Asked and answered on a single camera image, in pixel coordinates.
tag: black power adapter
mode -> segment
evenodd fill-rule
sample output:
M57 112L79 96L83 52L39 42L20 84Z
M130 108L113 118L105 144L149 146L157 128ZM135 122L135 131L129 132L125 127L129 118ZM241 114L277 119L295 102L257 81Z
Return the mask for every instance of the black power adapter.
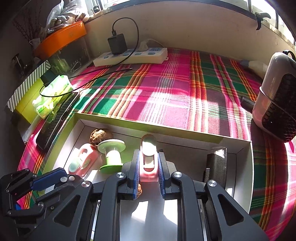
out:
M128 48L126 46L126 40L124 39L124 35L117 35L115 30L112 30L112 35L112 37L108 38L108 43L112 54L118 55L127 51Z

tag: orange lid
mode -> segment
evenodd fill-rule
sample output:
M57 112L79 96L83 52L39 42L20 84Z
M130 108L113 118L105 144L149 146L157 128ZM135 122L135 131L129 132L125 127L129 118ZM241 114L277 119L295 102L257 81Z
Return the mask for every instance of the orange lid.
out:
M86 30L82 21L70 24L45 38L34 50L34 56L47 60L55 52L84 35Z

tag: metal screw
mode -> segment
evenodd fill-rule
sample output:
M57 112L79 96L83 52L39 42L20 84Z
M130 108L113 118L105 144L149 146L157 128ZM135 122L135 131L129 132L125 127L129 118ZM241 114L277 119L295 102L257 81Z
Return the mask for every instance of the metal screw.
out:
M124 172L118 172L118 173L116 173L116 177L123 178L123 177L125 177L125 173Z
M208 183L209 186L211 186L211 187L215 187L215 186L217 186L217 183L216 183L216 181L214 181L214 180L209 180L207 183Z
M81 183L81 186L84 187L84 188L87 188L91 185L91 183L89 181L84 181Z
M174 172L174 177L182 177L183 174L181 172Z
M74 176L69 176L68 179L69 179L69 181L74 181L75 177Z
M67 177L61 177L61 179L60 179L60 181L63 182L63 183L65 183L67 180L68 180Z

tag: pink clip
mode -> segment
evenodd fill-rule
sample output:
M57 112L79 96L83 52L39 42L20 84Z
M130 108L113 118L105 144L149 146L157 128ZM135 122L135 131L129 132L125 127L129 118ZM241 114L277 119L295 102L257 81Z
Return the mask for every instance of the pink clip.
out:
M158 154L156 139L153 135L144 135L140 146L140 182L158 182Z
M98 157L99 152L95 147L88 143L84 144L79 149L77 160L70 164L69 173L84 177Z

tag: white power strip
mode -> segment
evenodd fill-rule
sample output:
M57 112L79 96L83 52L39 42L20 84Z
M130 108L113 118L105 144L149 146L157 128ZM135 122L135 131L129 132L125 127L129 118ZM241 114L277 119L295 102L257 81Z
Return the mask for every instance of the white power strip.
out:
M122 64L162 64L168 57L167 48L149 48L147 51L137 50ZM98 67L117 64L129 56L132 51L133 49L128 49L119 55L113 55L111 52L104 53L94 60L94 65Z

